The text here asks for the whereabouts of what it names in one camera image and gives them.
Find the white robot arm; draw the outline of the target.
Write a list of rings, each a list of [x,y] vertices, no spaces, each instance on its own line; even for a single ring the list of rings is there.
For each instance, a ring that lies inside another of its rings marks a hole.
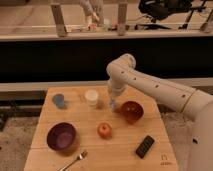
[[[138,72],[135,67],[131,54],[123,54],[107,65],[110,107],[115,107],[116,98],[129,85],[184,114],[194,122],[186,171],[213,171],[213,95]]]

